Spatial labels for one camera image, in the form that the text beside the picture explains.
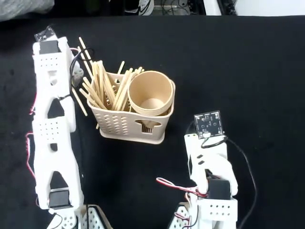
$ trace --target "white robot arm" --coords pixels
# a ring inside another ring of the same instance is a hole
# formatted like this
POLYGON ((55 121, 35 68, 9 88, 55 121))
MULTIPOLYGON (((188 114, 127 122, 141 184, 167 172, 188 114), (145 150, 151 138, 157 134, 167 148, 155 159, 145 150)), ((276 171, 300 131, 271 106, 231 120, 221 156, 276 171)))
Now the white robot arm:
MULTIPOLYGON (((227 138, 219 112, 206 114, 197 117, 200 136, 184 136, 190 179, 196 187, 175 187, 186 192, 188 203, 178 206, 169 229, 236 229, 238 203, 233 196, 238 192, 238 184, 227 158, 227 138)), ((157 181, 174 185, 160 178, 157 181)))
MULTIPOLYGON (((41 209, 55 214, 48 229, 111 228, 102 210, 95 205, 84 206, 79 168, 72 151, 70 132, 76 129, 75 108, 70 96, 70 66, 74 59, 67 38, 57 38, 48 27, 33 45, 37 94, 32 128, 35 141, 34 172, 36 193, 41 209), (58 99, 64 116, 48 118, 54 99, 58 99), (68 187, 51 189, 54 171, 58 171, 68 187)), ((72 75, 83 71, 75 63, 72 75)))
POLYGON ((220 145, 202 149, 204 144, 220 142, 224 136, 215 136, 205 141, 198 139, 197 134, 185 135, 185 145, 189 161, 190 178, 197 184, 199 193, 210 195, 214 192, 209 187, 206 170, 213 176, 227 180, 230 184, 230 196, 226 199, 198 198, 190 194, 190 215, 192 228, 198 229, 236 229, 237 200, 233 198, 238 192, 238 184, 231 163, 227 160, 227 147, 223 142, 220 145))

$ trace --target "disposable cup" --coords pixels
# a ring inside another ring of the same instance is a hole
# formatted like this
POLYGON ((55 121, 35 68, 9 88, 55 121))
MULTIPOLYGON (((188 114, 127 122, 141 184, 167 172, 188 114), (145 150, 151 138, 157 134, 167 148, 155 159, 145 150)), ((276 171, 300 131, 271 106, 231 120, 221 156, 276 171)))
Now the disposable cup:
POLYGON ((128 98, 135 112, 158 116, 173 102, 172 81, 163 73, 147 71, 137 75, 128 87, 128 98))

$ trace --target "plastic basket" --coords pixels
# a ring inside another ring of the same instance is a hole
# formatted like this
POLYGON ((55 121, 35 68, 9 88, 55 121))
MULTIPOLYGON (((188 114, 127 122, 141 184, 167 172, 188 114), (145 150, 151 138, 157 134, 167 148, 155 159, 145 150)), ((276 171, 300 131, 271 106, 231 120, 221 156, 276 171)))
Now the plastic basket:
MULTIPOLYGON (((107 74, 116 92, 124 75, 107 74)), ((175 94, 175 84, 173 81, 172 83, 175 94)), ((88 100, 87 103, 92 109, 103 137, 150 144, 160 144, 164 140, 165 128, 174 108, 173 99, 172 106, 163 116, 145 116, 132 111, 129 112, 129 103, 126 105, 124 111, 103 110, 92 106, 88 100), (155 125, 153 128, 147 128, 142 124, 142 120, 157 122, 158 125, 155 125)), ((107 96, 104 97, 104 104, 107 108, 110 108, 107 96)))

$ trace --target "shoe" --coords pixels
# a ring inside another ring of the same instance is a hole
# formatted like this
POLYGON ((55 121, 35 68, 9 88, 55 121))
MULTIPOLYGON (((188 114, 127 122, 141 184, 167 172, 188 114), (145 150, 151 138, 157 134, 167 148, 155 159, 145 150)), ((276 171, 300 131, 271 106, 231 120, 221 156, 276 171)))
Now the shoe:
POLYGON ((139 15, 148 16, 152 13, 154 8, 154 0, 140 0, 139 2, 139 15))
POLYGON ((125 9, 125 15, 148 16, 152 13, 153 8, 154 8, 153 0, 139 0, 139 7, 134 10, 125 9))

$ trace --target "table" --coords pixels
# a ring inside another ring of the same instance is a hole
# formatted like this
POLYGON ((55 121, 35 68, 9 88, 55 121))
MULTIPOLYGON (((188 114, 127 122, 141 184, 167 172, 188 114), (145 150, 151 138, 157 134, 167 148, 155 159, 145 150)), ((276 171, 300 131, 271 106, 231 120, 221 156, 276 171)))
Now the table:
MULTIPOLYGON (((35 95, 33 35, 53 24, 71 47, 82 36, 107 71, 143 66, 176 83, 165 140, 148 145, 102 138, 89 111, 76 106, 73 149, 84 172, 86 203, 101 206, 115 229, 166 228, 184 193, 160 176, 192 186, 183 135, 193 115, 220 110, 226 134, 248 155, 258 186, 245 228, 302 223, 305 116, 305 17, 116 17, 9 21, 0 24, 0 221, 4 228, 46 228, 51 215, 35 205, 25 138, 35 95), (81 144, 84 149, 80 157, 81 144)), ((239 217, 253 200, 242 155, 229 159, 239 183, 239 217)))

